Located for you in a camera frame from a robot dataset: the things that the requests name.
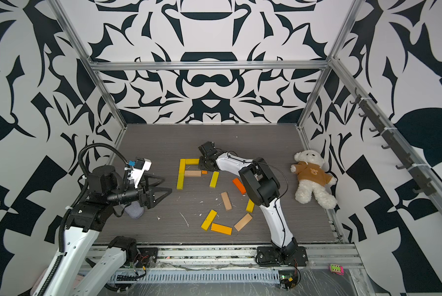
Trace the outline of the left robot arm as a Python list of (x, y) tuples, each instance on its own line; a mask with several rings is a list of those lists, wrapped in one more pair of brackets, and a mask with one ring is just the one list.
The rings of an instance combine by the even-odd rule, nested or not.
[[(125, 166), (124, 175), (112, 165), (89, 170), (83, 159), (94, 148), (106, 148), (119, 157)], [(86, 254), (112, 215), (121, 217), (132, 205), (142, 210), (154, 208), (172, 193), (172, 189), (161, 186), (165, 178), (148, 172), (150, 160), (128, 161), (108, 144), (86, 145), (77, 161), (85, 183), (66, 208), (58, 230), (58, 251), (34, 291), (36, 296), (96, 296), (119, 268), (136, 268), (143, 263), (145, 256), (138, 250), (136, 239), (117, 236), (88, 274), (75, 283)]]

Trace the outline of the yellow block top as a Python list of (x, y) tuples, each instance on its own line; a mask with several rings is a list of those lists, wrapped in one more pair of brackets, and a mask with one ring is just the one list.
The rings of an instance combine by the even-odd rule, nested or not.
[(186, 165), (198, 165), (199, 159), (186, 159), (185, 164)]

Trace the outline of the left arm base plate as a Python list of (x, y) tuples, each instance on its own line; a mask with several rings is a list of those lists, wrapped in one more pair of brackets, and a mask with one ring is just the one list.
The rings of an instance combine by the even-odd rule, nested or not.
[(135, 266), (137, 268), (151, 268), (157, 263), (159, 249), (157, 247), (139, 247)]

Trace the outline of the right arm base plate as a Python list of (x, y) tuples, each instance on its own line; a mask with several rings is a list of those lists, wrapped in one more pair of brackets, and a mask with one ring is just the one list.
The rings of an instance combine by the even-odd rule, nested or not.
[(262, 267), (307, 266), (308, 262), (306, 249), (300, 246), (294, 246), (286, 253), (272, 246), (258, 247), (254, 259), (256, 264)]

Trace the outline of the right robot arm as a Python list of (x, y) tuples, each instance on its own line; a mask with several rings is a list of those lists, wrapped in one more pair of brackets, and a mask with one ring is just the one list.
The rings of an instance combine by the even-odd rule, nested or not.
[(199, 168), (207, 171), (227, 171), (238, 177), (246, 189), (251, 201), (260, 207), (270, 230), (273, 247), (268, 254), (259, 251), (256, 260), (258, 265), (287, 265), (297, 252), (297, 240), (288, 228), (281, 208), (280, 182), (272, 172), (272, 166), (258, 157), (243, 159), (230, 151), (216, 148), (213, 142), (207, 141), (198, 147), (201, 156)]

